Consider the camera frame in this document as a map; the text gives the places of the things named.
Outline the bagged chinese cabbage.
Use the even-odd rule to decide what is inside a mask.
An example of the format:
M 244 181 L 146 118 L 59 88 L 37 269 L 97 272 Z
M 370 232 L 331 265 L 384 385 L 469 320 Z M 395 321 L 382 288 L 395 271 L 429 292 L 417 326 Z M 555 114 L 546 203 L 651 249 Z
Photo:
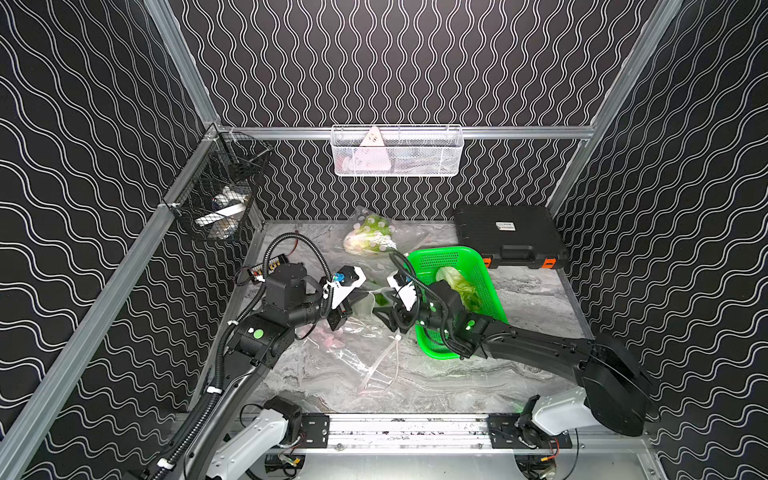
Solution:
M 417 250 L 429 236 L 426 224 L 394 220 L 357 206 L 347 221 L 342 245 L 348 254 L 377 257 L 394 250 L 402 254 Z
M 347 300 L 351 305 L 353 318 L 358 320 L 368 319 L 381 321 L 373 316 L 373 308 L 376 306 L 396 306 L 400 308 L 402 316 L 400 326 L 405 325 L 407 310 L 397 293 L 397 288 L 392 285 L 387 283 L 378 285 L 366 281 L 362 287 L 352 292 Z

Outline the zip-top bag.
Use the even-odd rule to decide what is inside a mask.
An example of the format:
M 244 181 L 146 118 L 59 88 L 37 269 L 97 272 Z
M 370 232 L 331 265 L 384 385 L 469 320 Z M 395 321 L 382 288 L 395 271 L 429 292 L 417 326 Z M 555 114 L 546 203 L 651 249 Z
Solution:
M 377 318 L 352 317 L 335 331 L 318 325 L 309 341 L 344 366 L 358 395 L 381 396 L 399 379 L 403 337 Z

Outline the green plastic basket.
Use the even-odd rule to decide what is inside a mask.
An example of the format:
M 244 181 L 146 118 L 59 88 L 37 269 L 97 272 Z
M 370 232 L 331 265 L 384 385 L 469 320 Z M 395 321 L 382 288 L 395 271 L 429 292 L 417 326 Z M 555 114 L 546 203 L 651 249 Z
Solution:
M 455 304 L 456 293 L 461 305 L 468 311 L 508 323 L 504 307 L 488 273 L 485 259 L 475 250 L 465 246 L 426 248 L 407 254 L 407 258 L 420 281 L 428 287 L 445 281 L 448 299 L 445 303 Z M 433 329 L 427 320 L 419 320 L 415 326 L 416 338 L 422 352 L 436 360 L 459 358 L 444 346 L 437 327 Z

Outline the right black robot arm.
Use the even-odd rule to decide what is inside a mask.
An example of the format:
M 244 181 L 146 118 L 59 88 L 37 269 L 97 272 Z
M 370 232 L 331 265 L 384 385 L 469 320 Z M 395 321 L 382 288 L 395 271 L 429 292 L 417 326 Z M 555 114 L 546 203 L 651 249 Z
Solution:
M 396 271 L 386 306 L 374 313 L 391 330 L 414 330 L 423 352 L 437 360 L 509 360 L 574 383 L 556 395 L 533 395 L 508 428 L 535 447 L 560 434 L 603 426 L 638 437 L 655 412 L 652 379 L 620 341 L 555 336 L 516 327 L 505 314 L 487 268 L 467 247 L 393 250 Z

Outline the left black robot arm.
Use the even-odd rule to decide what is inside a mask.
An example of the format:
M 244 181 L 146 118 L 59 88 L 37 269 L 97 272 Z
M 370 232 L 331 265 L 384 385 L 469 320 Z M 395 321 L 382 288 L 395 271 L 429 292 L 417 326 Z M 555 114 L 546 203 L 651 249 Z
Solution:
M 230 425 L 251 393 L 299 337 L 321 321 L 337 329 L 366 281 L 359 266 L 331 270 L 308 237 L 287 232 L 266 248 L 258 290 L 228 321 L 216 345 L 212 370 L 199 401 L 153 467 L 130 478 L 239 479 L 274 447 L 291 450 L 305 440 L 295 403 L 274 397 L 237 434 Z

